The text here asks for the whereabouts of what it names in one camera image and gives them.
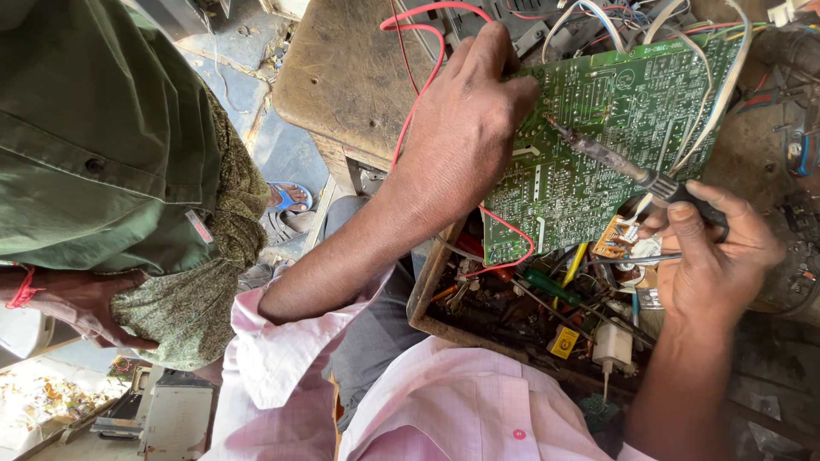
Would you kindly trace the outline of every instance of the hand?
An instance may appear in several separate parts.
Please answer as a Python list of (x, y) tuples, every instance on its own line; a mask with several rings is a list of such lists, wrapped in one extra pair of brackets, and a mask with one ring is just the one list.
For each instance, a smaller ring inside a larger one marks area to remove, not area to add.
[(385, 186), (401, 184), (408, 206), (436, 231), (467, 215), (509, 164), (513, 136), (541, 93), (517, 71), (504, 24), (494, 21), (464, 39), (422, 95), (402, 157)]
[(156, 349), (158, 344), (154, 341), (129, 335), (117, 325), (109, 306), (114, 294), (140, 286), (147, 279), (140, 271), (98, 276), (83, 271), (41, 270), (34, 273), (32, 286), (46, 290), (35, 293), (29, 304), (71, 324), (99, 347)]
[(691, 331), (725, 333), (760, 291), (766, 271), (786, 256), (786, 247), (749, 202), (695, 180), (688, 181), (686, 188), (726, 213), (730, 227), (726, 242), (712, 243), (719, 230), (707, 229), (687, 202), (653, 213), (639, 234), (661, 230), (663, 253), (683, 253), (682, 259), (661, 261), (658, 266), (658, 297), (667, 319), (694, 327)]

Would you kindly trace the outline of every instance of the foot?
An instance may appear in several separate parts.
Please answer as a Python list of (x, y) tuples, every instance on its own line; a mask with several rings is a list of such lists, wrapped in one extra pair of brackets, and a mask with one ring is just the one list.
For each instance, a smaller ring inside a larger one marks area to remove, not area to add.
[[(290, 198), (295, 202), (304, 202), (308, 199), (308, 196), (302, 192), (298, 187), (295, 185), (287, 185), (278, 183), (280, 186), (285, 188), (285, 191), (288, 193)], [(274, 189), (272, 185), (267, 185), (271, 189), (271, 198), (267, 201), (268, 207), (275, 207), (282, 203), (282, 196), (279, 194), (279, 191)], [(295, 212), (303, 212), (308, 209), (308, 206), (304, 203), (294, 203), (289, 207), (285, 208), (286, 210), (291, 210)]]

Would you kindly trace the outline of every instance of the checkered pink shirt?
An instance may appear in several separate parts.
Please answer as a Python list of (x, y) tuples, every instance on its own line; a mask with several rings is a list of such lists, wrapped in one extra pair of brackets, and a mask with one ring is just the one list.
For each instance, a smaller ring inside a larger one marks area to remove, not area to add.
[[(264, 290), (238, 295), (212, 448), (202, 459), (332, 460), (333, 386), (321, 370), (389, 276), (346, 308), (280, 326), (257, 314)], [(339, 460), (359, 459), (611, 460), (552, 377), (433, 336), (396, 358), (359, 403)], [(650, 460), (628, 445), (618, 456)]]

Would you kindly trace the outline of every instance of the printed circuit board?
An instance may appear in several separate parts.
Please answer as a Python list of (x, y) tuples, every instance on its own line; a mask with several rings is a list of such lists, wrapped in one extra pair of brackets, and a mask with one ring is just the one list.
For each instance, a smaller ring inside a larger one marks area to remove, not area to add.
[[(715, 94), (740, 49), (740, 40), (697, 35), (714, 79), (704, 114), (683, 153), (712, 112)], [(512, 160), (485, 199), (485, 206), (529, 235), (535, 252), (597, 240), (618, 208), (643, 194), (632, 181), (563, 144), (544, 118), (550, 115), (638, 163), (667, 172), (698, 116), (708, 74), (703, 60), (679, 39), (576, 57), (522, 70), (541, 83), (542, 93), (516, 133)], [(677, 173), (699, 178), (718, 126)], [(487, 265), (523, 256), (528, 243), (498, 221), (485, 217)]]

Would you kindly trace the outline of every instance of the olive green jacket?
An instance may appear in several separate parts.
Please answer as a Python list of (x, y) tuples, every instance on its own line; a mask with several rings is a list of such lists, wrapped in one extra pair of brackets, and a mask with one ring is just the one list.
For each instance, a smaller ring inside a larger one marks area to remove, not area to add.
[(173, 44), (120, 0), (10, 4), (28, 11), (0, 21), (0, 260), (161, 276), (217, 256), (185, 214), (213, 212), (212, 114)]

